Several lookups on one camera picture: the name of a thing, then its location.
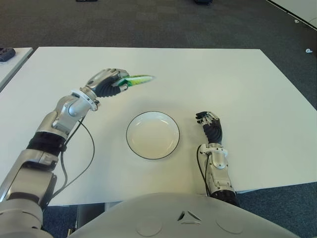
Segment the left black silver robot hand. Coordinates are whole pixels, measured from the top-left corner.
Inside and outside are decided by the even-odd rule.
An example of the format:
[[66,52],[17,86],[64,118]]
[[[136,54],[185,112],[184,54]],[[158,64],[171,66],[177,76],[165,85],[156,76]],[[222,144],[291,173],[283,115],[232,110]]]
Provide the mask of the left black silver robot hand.
[[103,69],[85,86],[92,90],[96,97],[112,97],[128,89],[126,84],[119,86],[117,83],[126,76],[129,76],[129,73],[123,69]]

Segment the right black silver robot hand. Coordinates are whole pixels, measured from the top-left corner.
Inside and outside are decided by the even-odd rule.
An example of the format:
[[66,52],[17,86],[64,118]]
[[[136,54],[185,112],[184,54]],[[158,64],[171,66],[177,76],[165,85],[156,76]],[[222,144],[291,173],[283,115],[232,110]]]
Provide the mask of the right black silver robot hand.
[[196,114],[196,120],[198,124],[202,125],[209,144],[222,144],[222,128],[217,115],[204,111]]

